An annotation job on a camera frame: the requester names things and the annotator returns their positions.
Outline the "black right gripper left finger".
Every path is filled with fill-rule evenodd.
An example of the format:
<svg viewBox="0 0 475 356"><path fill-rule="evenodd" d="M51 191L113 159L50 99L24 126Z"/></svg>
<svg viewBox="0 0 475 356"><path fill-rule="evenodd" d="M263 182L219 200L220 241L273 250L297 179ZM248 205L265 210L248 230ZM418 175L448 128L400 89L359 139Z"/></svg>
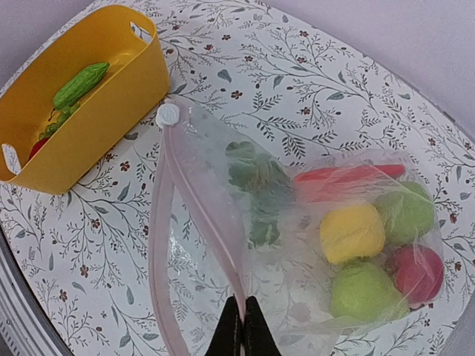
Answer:
<svg viewBox="0 0 475 356"><path fill-rule="evenodd" d="M206 356L239 356L241 354L242 323L235 297L229 297L223 307Z"/></svg>

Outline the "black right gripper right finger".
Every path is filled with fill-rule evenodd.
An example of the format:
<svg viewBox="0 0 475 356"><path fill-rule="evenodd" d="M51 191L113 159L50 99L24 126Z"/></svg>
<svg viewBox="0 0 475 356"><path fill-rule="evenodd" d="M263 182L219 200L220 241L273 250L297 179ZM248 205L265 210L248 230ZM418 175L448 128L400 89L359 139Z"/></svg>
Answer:
<svg viewBox="0 0 475 356"><path fill-rule="evenodd" d="M281 356L255 297L246 299L243 349L245 356Z"/></svg>

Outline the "green apple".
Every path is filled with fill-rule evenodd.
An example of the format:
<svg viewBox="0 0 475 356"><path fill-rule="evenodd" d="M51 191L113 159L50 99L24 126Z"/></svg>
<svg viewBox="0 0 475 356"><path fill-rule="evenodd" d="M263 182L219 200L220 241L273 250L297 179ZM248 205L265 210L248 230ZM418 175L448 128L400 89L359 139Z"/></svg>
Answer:
<svg viewBox="0 0 475 356"><path fill-rule="evenodd" d="M407 299L380 266L368 260L345 264L332 282L330 313L363 323L389 322L410 312Z"/></svg>
<svg viewBox="0 0 475 356"><path fill-rule="evenodd" d="M400 182L397 190L379 196L374 206L392 245L412 243L428 233L435 222L433 201L417 182Z"/></svg>

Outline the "clear zip top bag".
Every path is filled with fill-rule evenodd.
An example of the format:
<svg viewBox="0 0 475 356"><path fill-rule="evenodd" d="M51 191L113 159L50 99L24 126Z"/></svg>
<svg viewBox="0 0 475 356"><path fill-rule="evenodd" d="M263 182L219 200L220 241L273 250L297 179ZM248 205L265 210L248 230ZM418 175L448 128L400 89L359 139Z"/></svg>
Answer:
<svg viewBox="0 0 475 356"><path fill-rule="evenodd" d="M368 149L289 167L251 138L188 100L166 100L157 110L156 123L161 142L149 222L150 288L157 325L170 355L194 354L171 299L166 266L177 225L172 216L175 198L181 199L198 236L212 252L208 271L225 277L230 297L236 299L242 323L240 355L245 355L243 324L248 297L257 299L281 355L321 355L329 352L342 335L364 334L395 321L363 323L331 315L333 279L345 264L368 260L383 268L396 287L386 262L398 248L423 245L442 259L442 236L431 197L434 225L412 243L392 245L385 235L381 253L342 264L329 263L323 253L319 228L327 213L350 205L374 206L379 196L397 190L404 181L419 183L429 195L413 160L404 151ZM290 178L317 168L360 165L403 164L405 171L396 179L377 179L346 188L329 200L309 202L298 197L279 212L281 235L276 243L254 248L249 240L250 195L229 183L229 159L225 155L229 143L241 141L251 142L258 153L276 159Z"/></svg>

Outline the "yellow lemon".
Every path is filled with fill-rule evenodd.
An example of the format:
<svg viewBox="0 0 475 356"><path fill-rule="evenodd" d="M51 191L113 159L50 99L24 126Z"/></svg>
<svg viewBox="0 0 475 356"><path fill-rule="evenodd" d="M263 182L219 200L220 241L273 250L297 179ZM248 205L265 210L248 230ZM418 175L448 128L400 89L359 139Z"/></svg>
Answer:
<svg viewBox="0 0 475 356"><path fill-rule="evenodd" d="M319 237L328 262L342 264L381 253L385 244L384 223L373 205L350 205L324 216Z"/></svg>

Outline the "orange carrot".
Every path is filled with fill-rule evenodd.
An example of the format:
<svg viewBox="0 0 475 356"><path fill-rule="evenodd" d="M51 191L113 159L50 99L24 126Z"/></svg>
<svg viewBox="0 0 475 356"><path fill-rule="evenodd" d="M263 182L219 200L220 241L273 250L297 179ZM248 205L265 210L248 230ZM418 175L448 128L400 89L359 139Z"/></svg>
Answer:
<svg viewBox="0 0 475 356"><path fill-rule="evenodd" d="M360 165L317 168L290 178L276 159L258 153L251 142L231 142L225 155L229 159L229 183L250 195L249 240L254 248L276 243L281 235L279 212L298 197L309 202L329 200L346 188L377 179L396 179L405 171L403 164Z"/></svg>

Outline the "yellow plastic basket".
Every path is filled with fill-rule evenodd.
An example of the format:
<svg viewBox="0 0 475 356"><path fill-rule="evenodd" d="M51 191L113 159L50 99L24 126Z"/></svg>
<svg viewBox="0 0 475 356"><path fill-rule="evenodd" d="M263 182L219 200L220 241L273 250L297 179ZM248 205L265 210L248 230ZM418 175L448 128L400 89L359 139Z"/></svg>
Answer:
<svg viewBox="0 0 475 356"><path fill-rule="evenodd" d="M54 94L80 70L108 62L105 78L34 153L51 121ZM1 143L12 146L18 174L4 183L63 194L168 93L170 78L152 20L122 5L92 12L31 62L1 96Z"/></svg>

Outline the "green cucumber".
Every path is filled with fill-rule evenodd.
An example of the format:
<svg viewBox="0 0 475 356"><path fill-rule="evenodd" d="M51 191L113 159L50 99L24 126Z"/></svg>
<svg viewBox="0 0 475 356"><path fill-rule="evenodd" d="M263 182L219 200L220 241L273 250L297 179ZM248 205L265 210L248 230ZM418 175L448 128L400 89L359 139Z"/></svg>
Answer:
<svg viewBox="0 0 475 356"><path fill-rule="evenodd" d="M53 107L61 110L75 104L101 82L109 67L108 62L98 62L85 67L56 92Z"/></svg>

